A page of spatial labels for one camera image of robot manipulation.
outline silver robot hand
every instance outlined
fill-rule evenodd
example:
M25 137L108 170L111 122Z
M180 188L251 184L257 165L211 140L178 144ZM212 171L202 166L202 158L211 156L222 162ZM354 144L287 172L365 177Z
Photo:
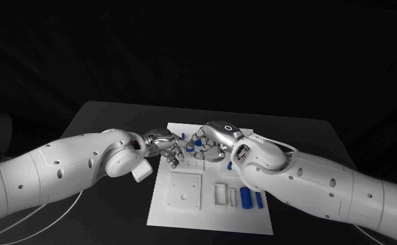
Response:
M143 134L147 145L146 157L154 157L159 154L167 158L175 169L179 162L185 161L180 148L188 150L195 148L195 144L182 140L182 138L167 129L153 129Z
M195 152L193 149L186 149L186 152L198 160L221 162L225 158L225 153L231 153L235 143L241 138L244 138L244 134L231 123L225 121L209 122L192 135L189 141L191 144L195 144L196 140L201 139L205 151Z

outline robot forearm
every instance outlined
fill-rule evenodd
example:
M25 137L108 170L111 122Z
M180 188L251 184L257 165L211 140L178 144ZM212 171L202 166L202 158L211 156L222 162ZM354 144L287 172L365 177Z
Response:
M250 151L238 160L241 145ZM235 145L231 156L245 185L266 190L303 212L397 239L397 185L310 154L284 154L273 146L253 137Z
M134 137L123 130L84 134L0 163L0 218L71 197L105 175L118 177L136 170L140 181L147 174L146 148L131 148Z

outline table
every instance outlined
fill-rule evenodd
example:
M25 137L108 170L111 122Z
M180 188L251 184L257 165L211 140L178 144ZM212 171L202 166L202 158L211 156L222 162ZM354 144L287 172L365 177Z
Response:
M357 169L332 125L315 119L88 102L62 138L111 128L143 134L166 127L167 122L202 125L212 120L225 120L240 128L254 129L261 136L290 144L302 152ZM19 244L375 244L351 224L306 214L270 193L266 196L274 236L147 226L159 157L149 158L154 172L141 183L136 183L130 173L117 178L104 177L82 192L59 222ZM48 226L75 199L76 195L51 203L16 230L9 231L14 233L1 237L0 243L27 237Z

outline blue block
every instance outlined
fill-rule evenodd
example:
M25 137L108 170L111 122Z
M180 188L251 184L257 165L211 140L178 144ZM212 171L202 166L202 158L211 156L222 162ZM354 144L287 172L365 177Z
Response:
M240 188L240 195L241 195L243 209L251 209L253 208L251 190L245 186Z
M258 208L263 209L263 197L260 196L260 192L256 192L257 201L258 201Z

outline blue cylinder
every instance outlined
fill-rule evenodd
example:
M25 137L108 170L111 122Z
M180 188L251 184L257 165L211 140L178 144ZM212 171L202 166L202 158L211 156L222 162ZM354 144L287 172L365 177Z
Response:
M240 188L240 195L241 195L241 205L243 209L251 209L253 208L253 199L251 199L251 190L248 187Z
M256 192L257 201L258 201L258 208L263 209L263 197L260 196L260 192Z

